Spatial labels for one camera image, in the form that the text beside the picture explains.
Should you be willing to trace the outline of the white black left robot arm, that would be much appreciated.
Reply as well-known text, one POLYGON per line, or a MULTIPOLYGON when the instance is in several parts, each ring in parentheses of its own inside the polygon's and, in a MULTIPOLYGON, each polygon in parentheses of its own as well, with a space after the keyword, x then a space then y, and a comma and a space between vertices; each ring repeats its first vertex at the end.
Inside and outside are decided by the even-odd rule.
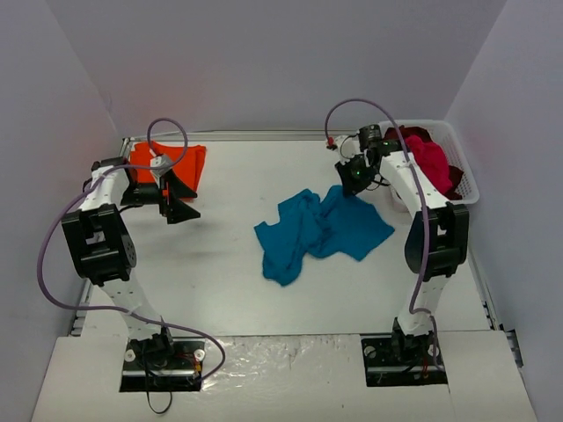
POLYGON ((140 362, 168 367, 176 360, 178 347, 135 276, 137 254, 121 209, 156 205, 169 224, 198 219, 201 214, 187 204, 197 194, 175 174, 168 156, 152 158, 150 168, 152 182, 142 183, 137 169, 124 157, 94 163, 85 199, 62 218, 62 230, 77 273, 125 310, 122 318, 134 356, 140 362))

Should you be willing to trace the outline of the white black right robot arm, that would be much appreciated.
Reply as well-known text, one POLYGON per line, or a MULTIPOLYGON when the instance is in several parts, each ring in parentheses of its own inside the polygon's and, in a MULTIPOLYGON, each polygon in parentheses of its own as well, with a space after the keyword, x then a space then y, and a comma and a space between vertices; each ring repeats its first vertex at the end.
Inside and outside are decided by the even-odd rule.
POLYGON ((357 147, 346 146, 345 137, 335 147, 343 193, 361 193, 381 177, 412 217, 404 251, 406 264, 418 279, 393 322, 390 342, 392 357, 409 363, 435 341, 433 314, 447 281, 466 260, 469 211, 439 192, 403 138, 385 139, 378 125, 362 127, 354 137, 357 147))

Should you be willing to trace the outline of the teal blue t shirt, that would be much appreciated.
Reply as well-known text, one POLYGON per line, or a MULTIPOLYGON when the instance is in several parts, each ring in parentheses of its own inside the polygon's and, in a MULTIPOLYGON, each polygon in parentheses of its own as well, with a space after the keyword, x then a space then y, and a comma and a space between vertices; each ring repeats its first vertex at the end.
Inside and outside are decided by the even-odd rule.
POLYGON ((304 189, 277 210, 278 222, 261 222, 254 232, 263 250, 263 277, 282 287, 299 277, 307 254, 323 259, 340 252, 360 262, 395 232, 373 205, 346 196, 337 185, 325 197, 304 189))

